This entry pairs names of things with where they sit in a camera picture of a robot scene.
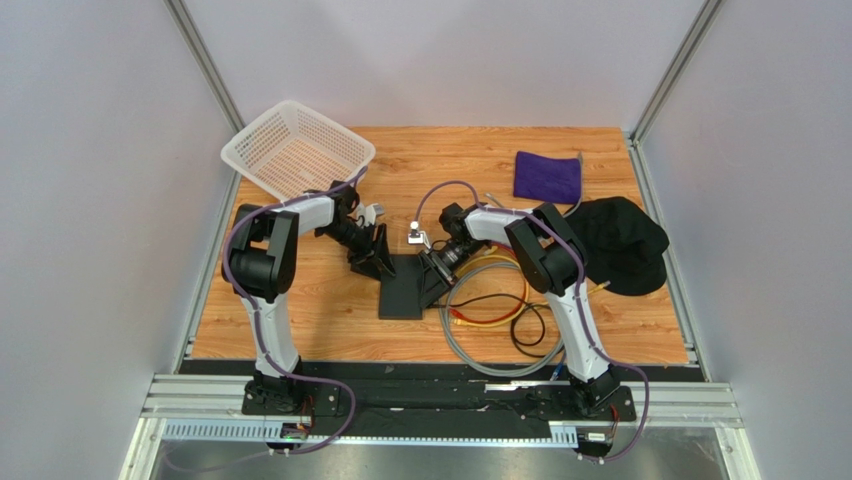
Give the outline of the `black network switch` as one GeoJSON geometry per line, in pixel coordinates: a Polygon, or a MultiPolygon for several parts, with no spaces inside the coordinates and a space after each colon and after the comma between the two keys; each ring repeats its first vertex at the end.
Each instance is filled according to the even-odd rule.
{"type": "Polygon", "coordinates": [[[419,321],[423,319],[421,293],[424,265],[417,254],[391,256],[395,274],[383,273],[380,281],[378,317],[380,320],[419,321]]]}

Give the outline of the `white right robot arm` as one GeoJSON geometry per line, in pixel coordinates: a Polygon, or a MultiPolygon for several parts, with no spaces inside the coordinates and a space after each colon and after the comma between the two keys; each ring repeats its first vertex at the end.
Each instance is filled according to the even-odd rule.
{"type": "Polygon", "coordinates": [[[589,304],[585,252],[556,207],[545,203],[533,210],[509,210],[476,204],[463,209],[452,204],[443,210],[440,221],[450,237],[440,249],[427,243],[419,252],[422,271],[418,285],[422,305],[438,306],[445,340],[456,356],[479,373],[507,379],[532,375],[556,362],[553,376],[567,375],[567,403],[579,416],[610,413],[618,417],[617,395],[622,388],[618,370],[622,364],[600,343],[589,304]],[[498,261],[496,267],[520,272],[527,286],[543,295],[558,328],[556,344],[524,367],[480,363],[452,333],[451,302],[471,277],[460,270],[479,259],[479,250],[493,245],[510,248],[512,259],[498,261]]]}

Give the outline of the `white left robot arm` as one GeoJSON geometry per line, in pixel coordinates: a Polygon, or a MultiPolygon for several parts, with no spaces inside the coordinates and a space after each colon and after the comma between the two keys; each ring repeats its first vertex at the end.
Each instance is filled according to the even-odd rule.
{"type": "Polygon", "coordinates": [[[339,181],[328,191],[279,204],[239,207],[223,249],[222,275],[247,310],[256,349],[245,414],[306,414],[309,389],[321,383],[303,373],[289,315],[300,237],[312,233],[342,245],[355,273],[375,280],[395,276],[387,228],[379,221],[383,213],[382,205],[361,201],[353,182],[339,181]]]}

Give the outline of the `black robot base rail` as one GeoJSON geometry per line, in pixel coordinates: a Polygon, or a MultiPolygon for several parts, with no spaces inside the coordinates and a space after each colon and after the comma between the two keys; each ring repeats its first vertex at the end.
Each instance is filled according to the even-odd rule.
{"type": "Polygon", "coordinates": [[[548,435],[550,421],[632,422],[642,410],[641,377],[622,367],[605,377],[614,391],[600,401],[548,370],[519,384],[453,363],[308,361],[297,372],[300,380],[263,378],[249,360],[188,360],[178,370],[204,386],[234,381],[239,414],[317,435],[534,439],[548,435]]]}

